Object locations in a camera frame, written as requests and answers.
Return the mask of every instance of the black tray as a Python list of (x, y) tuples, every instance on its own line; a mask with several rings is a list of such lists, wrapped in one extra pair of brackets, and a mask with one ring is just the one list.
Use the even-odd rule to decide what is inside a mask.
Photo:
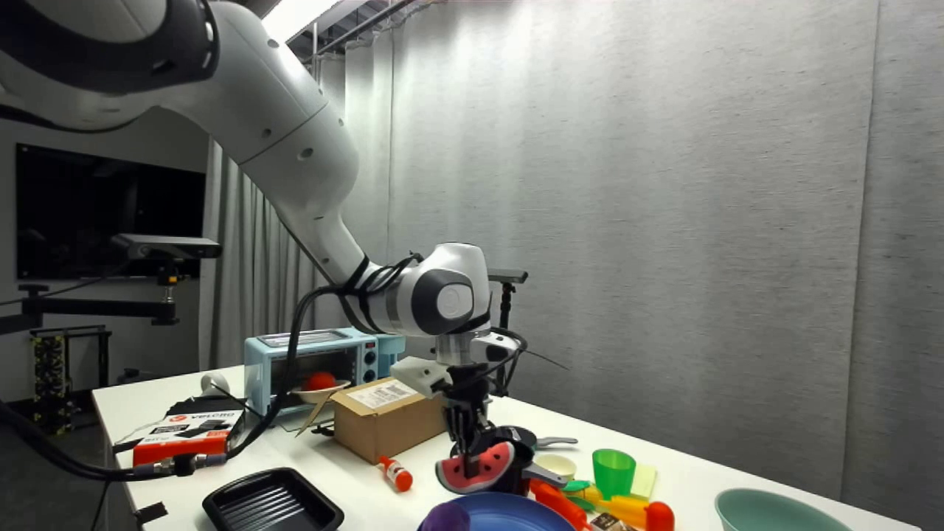
[(205, 511), (219, 531), (333, 531), (345, 512), (295, 470), (268, 470), (213, 489)]

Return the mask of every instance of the brown box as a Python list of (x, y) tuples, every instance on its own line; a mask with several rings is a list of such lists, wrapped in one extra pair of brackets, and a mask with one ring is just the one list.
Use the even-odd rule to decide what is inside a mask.
[(445, 430), (445, 400), (385, 377), (333, 399), (333, 440), (370, 464), (401, 455)]

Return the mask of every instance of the table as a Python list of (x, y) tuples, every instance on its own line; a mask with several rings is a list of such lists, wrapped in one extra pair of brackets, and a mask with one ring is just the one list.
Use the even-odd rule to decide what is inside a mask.
[[(219, 375), (230, 383), (236, 396), (241, 396), (246, 369), (215, 369), (215, 371), (194, 371), (182, 377), (163, 377), (126, 386), (106, 386), (94, 389), (94, 405), (100, 421), (106, 428), (109, 443), (138, 430), (147, 421), (163, 420), (163, 412), (190, 396), (202, 392), (202, 377)], [(516, 399), (492, 399), (489, 420), (495, 424), (526, 424), (538, 436), (559, 436), (569, 434), (578, 436), (581, 446), (572, 449), (566, 456), (578, 464), (578, 479), (592, 479), (590, 455), (592, 449), (622, 449), (637, 456), (640, 465), (657, 470), (656, 499), (666, 502), (677, 511), (678, 531), (721, 531), (721, 515), (713, 511), (713, 499), (724, 489), (736, 486), (756, 486), (769, 489), (778, 495), (790, 495), (806, 502), (854, 531), (918, 531), (911, 524), (812, 495), (759, 476), (746, 476), (741, 470), (728, 470), (703, 456), (691, 456), (647, 440), (634, 440), (563, 412), (553, 412)], [(129, 502), (135, 511), (151, 504), (166, 504), (168, 515), (147, 523), (147, 531), (182, 531), (182, 529), (213, 529), (202, 502), (221, 484), (246, 479), (259, 470), (292, 465), (306, 476), (323, 492), (328, 492), (345, 511), (345, 531), (417, 531), (426, 512), (455, 499), (445, 492), (433, 476), (433, 464), (448, 455), (448, 436), (429, 440), (405, 455), (399, 464), (413, 471), (413, 489), (396, 495), (385, 480), (382, 471), (343, 446), (318, 434), (289, 434), (284, 428), (268, 428), (252, 449), (246, 449), (236, 461), (197, 470), (190, 479), (163, 479), (163, 480), (141, 480), (126, 484)]]

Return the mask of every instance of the blue device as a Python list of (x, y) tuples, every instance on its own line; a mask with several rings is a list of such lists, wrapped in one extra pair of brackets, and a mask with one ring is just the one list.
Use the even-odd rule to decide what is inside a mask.
[[(337, 381), (370, 383), (389, 375), (405, 355), (401, 335), (371, 335), (356, 328), (315, 328), (297, 335), (297, 375), (287, 375), (287, 389), (305, 386), (312, 371), (331, 371)], [(289, 334), (262, 334), (246, 338), (246, 399), (265, 412), (284, 377)]]

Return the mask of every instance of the teal bowl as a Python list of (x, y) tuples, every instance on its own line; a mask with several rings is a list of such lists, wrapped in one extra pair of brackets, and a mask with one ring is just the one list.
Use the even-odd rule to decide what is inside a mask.
[(725, 531), (851, 531), (824, 511), (762, 489), (725, 489), (713, 508)]

